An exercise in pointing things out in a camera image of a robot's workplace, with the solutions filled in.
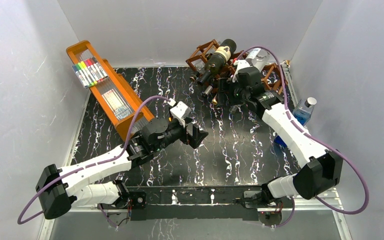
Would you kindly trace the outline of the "blue square glass bottle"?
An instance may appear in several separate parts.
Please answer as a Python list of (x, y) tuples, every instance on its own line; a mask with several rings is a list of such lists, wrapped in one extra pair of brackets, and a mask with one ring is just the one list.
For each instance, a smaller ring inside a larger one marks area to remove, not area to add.
[(292, 115), (302, 126), (305, 126), (310, 120), (316, 104), (317, 100), (314, 97), (303, 98), (294, 107)]

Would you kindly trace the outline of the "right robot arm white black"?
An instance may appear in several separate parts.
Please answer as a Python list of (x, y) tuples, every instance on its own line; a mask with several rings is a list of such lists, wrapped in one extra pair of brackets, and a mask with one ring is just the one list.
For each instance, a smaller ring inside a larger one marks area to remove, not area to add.
[(246, 105), (277, 133), (298, 161), (298, 173), (263, 184), (258, 198), (268, 207), (275, 207), (286, 196), (300, 195), (310, 200), (340, 182), (343, 159), (307, 136), (285, 106), (284, 98), (265, 89), (260, 74), (250, 66), (238, 71), (236, 81), (224, 77), (218, 82), (220, 96), (226, 95), (231, 105)]

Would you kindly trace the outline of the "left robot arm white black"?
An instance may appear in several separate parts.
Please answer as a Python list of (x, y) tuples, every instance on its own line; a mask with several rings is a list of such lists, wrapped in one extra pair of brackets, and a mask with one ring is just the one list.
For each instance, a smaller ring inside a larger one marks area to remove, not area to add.
[(78, 206), (106, 204), (124, 208), (132, 196), (120, 181), (96, 182), (148, 163), (176, 141), (197, 149), (207, 136), (208, 132), (201, 130), (189, 117), (185, 124), (175, 118), (154, 118), (132, 135), (126, 147), (118, 145), (77, 165), (61, 168), (48, 165), (35, 187), (42, 213), (45, 219), (51, 220)]

